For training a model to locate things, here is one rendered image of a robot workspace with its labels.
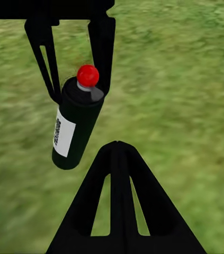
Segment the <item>pesticide atomizer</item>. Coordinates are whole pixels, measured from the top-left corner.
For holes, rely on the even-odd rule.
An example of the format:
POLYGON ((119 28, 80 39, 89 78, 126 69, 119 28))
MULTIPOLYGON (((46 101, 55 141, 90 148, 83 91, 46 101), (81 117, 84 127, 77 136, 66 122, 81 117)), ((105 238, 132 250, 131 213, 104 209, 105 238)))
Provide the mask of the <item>pesticide atomizer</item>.
POLYGON ((88 139, 104 102, 104 91, 98 83, 99 72, 92 65, 83 65, 64 83, 62 104, 58 105, 52 149, 52 163, 60 169, 79 164, 88 139))

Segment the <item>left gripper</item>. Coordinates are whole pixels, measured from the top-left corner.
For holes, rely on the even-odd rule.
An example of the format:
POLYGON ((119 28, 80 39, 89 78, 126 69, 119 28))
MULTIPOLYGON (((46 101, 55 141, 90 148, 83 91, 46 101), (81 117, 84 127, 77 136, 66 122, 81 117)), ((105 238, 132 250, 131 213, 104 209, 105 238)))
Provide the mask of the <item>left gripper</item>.
POLYGON ((51 26, 59 25, 61 19, 91 20, 88 31, 94 66, 106 97, 110 91, 116 24, 115 18, 108 17, 106 11, 114 4, 115 0, 0 0, 0 19, 26 20, 24 27, 32 51, 51 98, 57 104, 62 104, 62 98, 51 26), (40 46, 45 46, 47 52, 54 89, 40 46))

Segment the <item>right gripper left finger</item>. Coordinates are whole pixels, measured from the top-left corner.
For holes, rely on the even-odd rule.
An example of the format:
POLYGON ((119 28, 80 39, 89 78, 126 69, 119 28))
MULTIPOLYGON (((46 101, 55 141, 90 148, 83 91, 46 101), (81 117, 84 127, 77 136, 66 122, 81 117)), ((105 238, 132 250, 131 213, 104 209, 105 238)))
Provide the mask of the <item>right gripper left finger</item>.
POLYGON ((126 254, 116 140, 98 151, 46 254, 126 254), (111 174, 110 234, 91 236, 108 174, 111 174))

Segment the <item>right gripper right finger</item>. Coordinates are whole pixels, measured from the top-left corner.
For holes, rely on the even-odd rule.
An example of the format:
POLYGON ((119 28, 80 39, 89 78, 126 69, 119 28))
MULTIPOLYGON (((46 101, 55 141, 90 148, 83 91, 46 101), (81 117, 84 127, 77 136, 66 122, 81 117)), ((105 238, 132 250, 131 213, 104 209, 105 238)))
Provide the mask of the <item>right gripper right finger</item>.
POLYGON ((207 254, 138 150, 118 141, 126 254, 207 254), (132 178, 149 236, 138 233, 132 178))

